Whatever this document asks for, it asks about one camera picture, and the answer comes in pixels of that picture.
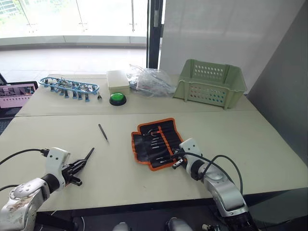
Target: table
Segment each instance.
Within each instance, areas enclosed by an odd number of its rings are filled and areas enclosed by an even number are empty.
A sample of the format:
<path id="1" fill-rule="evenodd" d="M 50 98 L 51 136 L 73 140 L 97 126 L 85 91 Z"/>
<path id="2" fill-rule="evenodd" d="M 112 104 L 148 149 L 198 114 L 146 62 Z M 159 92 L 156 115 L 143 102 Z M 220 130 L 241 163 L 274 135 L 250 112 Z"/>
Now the table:
<path id="1" fill-rule="evenodd" d="M 103 115 L 103 114 L 147 114 L 147 113 L 190 113 L 190 112 L 223 112 L 222 107 L 204 103 L 197 103 L 175 98 L 145 97 L 137 93 L 126 95 L 127 103 L 121 107 L 109 103 L 109 89 L 106 75 L 65 75 L 67 79 L 80 82 L 98 84 L 102 101 L 97 100 L 97 95 L 89 95 L 90 102 L 79 101 L 50 92 L 50 88 L 40 86 L 16 116 L 64 116 L 64 115 Z M 178 76 L 171 76 L 177 82 Z M 237 105 L 228 111 L 256 110 L 245 96 L 239 99 Z"/>
<path id="2" fill-rule="evenodd" d="M 138 124 L 168 117 L 175 118 L 184 140 L 196 139 L 206 157 L 226 154 L 237 163 L 244 194 L 308 186 L 306 165 L 256 110 L 16 117 L 0 136 L 0 159 L 27 148 L 59 147 L 71 152 L 71 162 L 95 147 L 78 175 L 83 184 L 53 193 L 40 211 L 210 198 L 202 183 L 184 169 L 152 172 L 135 162 L 131 132 Z M 218 163 L 239 185 L 233 166 L 225 160 Z M 38 152 L 16 156 L 1 165 L 0 184 L 41 177 L 44 165 L 45 158 Z M 7 202 L 8 191 L 0 192 L 0 205 Z"/>

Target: basket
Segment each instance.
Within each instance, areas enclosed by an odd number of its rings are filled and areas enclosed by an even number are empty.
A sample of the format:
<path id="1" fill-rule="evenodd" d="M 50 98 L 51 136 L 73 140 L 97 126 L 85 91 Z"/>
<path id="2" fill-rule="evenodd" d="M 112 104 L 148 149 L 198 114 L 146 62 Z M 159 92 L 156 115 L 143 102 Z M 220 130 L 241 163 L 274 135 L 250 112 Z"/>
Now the basket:
<path id="1" fill-rule="evenodd" d="M 173 97 L 227 109 L 234 107 L 246 90 L 239 67 L 189 59 Z"/>

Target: plastic bag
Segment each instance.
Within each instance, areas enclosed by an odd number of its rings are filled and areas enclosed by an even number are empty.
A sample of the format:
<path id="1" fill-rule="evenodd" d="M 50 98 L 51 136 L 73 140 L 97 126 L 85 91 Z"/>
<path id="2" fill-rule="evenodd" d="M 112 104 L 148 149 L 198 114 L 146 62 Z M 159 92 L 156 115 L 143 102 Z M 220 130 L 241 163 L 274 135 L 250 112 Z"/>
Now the plastic bag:
<path id="1" fill-rule="evenodd" d="M 163 70 L 130 65 L 126 74 L 130 88 L 142 95 L 172 96 L 175 92 L 176 86 L 171 84 L 170 76 Z"/>

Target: white wall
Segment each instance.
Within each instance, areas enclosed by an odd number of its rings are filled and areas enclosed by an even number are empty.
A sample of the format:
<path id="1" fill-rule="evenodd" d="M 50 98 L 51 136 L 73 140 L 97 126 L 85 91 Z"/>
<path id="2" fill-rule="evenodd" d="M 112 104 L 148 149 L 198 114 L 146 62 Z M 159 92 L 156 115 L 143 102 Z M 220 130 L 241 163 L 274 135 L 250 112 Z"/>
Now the white wall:
<path id="1" fill-rule="evenodd" d="M 305 0 L 167 0 L 160 69 L 187 59 L 239 66 L 248 91 Z"/>

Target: tool roll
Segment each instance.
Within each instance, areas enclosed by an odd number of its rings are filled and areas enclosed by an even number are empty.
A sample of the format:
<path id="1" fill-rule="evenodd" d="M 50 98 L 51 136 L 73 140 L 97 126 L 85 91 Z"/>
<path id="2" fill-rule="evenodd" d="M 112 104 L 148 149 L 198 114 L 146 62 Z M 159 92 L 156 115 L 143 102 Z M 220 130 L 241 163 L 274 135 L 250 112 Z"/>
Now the tool roll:
<path id="1" fill-rule="evenodd" d="M 138 132 L 131 134 L 136 161 L 148 165 L 152 171 L 172 166 L 176 161 L 170 157 L 181 142 L 173 118 L 140 124 Z"/>

